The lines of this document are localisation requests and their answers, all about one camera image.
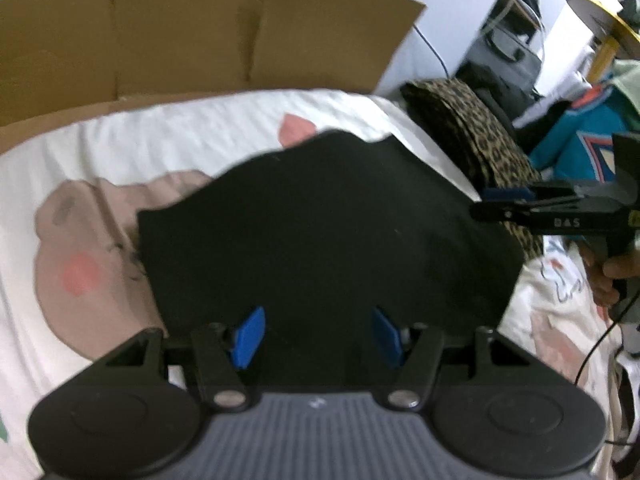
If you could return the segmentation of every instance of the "yellow pole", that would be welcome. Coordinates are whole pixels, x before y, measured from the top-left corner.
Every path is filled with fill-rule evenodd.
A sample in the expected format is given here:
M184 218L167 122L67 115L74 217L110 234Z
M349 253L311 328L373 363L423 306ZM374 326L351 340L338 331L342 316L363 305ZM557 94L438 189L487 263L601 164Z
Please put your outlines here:
M604 73L611 66L611 63L613 63L613 60L616 59L616 54L619 49L620 44L618 43L618 40L613 36L607 36L602 42L596 56L593 58L591 69L587 75L587 81L589 83L592 85L596 84L600 78L602 78Z

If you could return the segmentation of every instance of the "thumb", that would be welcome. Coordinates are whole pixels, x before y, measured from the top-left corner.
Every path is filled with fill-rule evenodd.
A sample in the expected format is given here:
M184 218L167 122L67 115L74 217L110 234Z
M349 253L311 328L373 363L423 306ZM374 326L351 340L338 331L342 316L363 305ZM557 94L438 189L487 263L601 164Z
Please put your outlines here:
M633 251L625 256L616 256L606 261L604 275L612 280L626 280L640 276L640 251Z

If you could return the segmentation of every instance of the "gray bag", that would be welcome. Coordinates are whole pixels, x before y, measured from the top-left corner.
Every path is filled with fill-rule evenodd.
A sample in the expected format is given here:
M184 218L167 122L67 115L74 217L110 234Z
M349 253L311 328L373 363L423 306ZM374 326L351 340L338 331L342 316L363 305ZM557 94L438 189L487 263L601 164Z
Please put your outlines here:
M495 75L527 94L542 70L542 60L529 45L501 25L477 38L466 60L489 67Z

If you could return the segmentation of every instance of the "brown cardboard box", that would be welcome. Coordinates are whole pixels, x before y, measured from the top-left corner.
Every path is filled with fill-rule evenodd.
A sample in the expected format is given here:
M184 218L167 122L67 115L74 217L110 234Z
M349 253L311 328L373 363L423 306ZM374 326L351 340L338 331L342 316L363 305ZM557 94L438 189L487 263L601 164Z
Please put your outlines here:
M412 0L2 0L0 153L76 120L194 94L369 93L423 8Z

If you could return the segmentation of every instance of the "gray ribbed surface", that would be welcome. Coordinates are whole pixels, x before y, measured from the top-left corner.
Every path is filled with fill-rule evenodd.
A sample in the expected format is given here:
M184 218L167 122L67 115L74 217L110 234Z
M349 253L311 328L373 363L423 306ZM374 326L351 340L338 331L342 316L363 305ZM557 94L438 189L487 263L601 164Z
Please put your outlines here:
M248 412L219 416L188 460L149 480L495 478L446 452L417 415L384 410L369 394L269 394Z

